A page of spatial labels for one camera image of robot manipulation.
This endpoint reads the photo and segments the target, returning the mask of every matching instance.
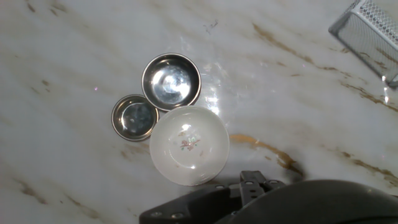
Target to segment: flower design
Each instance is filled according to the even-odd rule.
[[[188,138],[188,141],[183,140],[181,141],[181,150],[184,150],[185,147],[187,147],[187,149],[189,151],[191,151],[193,149],[193,147],[198,146],[197,142],[200,141],[200,139],[196,140],[195,137],[192,138]]]

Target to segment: stainless steel bowl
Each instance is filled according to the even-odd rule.
[[[159,120],[159,112],[141,95],[119,100],[112,110],[112,125],[122,138],[141,141],[149,137]]]
[[[142,74],[145,97],[163,111],[193,104],[200,89],[199,69],[184,55],[160,55],[149,62]]]

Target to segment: marble countertop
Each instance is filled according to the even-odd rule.
[[[389,12],[395,0],[380,0]],[[0,1],[1,223],[138,223],[191,190],[120,138],[111,110],[155,56],[191,58],[226,124],[213,183],[260,170],[398,195],[398,93],[335,40],[347,0]]]

